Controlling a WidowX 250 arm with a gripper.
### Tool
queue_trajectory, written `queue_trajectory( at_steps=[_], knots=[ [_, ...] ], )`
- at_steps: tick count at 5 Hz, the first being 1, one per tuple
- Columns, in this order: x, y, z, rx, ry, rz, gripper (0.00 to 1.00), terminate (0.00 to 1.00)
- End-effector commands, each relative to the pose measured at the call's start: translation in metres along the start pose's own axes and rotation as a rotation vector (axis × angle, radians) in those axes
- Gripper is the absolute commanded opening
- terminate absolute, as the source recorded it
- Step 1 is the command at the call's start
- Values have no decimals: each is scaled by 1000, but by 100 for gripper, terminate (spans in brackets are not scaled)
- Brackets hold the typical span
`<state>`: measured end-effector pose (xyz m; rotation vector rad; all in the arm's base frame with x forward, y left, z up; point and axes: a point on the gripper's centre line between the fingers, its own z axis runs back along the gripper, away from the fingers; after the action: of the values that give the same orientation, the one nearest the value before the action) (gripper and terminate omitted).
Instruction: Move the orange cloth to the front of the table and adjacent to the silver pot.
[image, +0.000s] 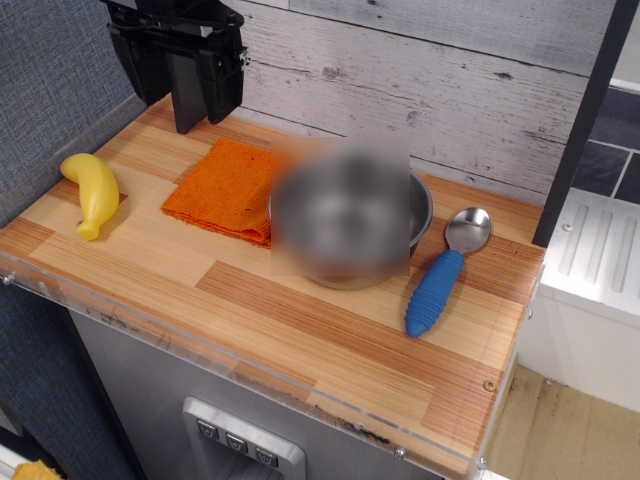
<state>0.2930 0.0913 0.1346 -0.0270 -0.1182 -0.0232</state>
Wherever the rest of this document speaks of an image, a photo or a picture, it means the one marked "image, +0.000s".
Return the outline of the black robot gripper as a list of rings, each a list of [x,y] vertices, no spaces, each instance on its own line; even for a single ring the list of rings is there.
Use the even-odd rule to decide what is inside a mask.
[[[195,55],[212,124],[241,105],[244,17],[240,13],[220,1],[108,1],[106,6],[116,55],[146,105],[171,90],[165,52]]]

